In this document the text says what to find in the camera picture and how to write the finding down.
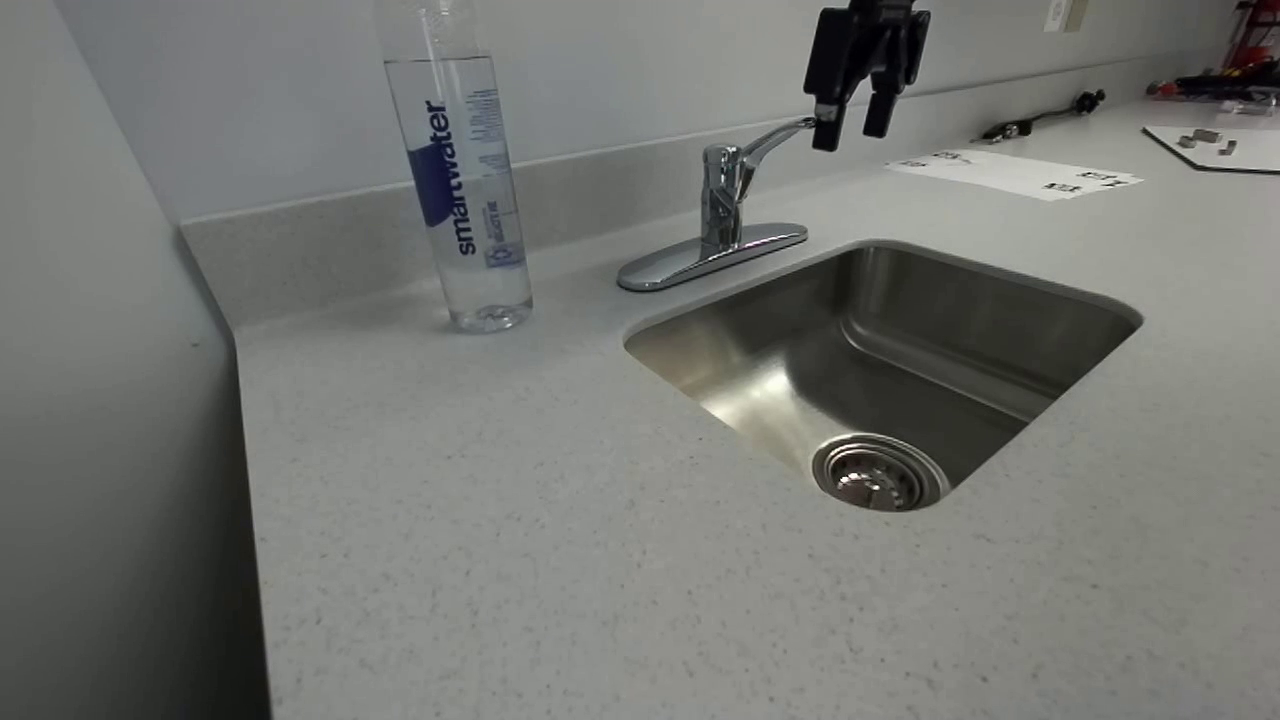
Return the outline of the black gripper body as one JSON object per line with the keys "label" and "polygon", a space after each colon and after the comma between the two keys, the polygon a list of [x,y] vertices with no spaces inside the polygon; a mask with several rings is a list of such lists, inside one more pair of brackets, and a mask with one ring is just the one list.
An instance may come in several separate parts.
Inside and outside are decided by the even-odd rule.
{"label": "black gripper body", "polygon": [[916,0],[844,0],[840,7],[824,7],[817,36],[852,53],[875,48],[890,34],[925,34],[932,12]]}

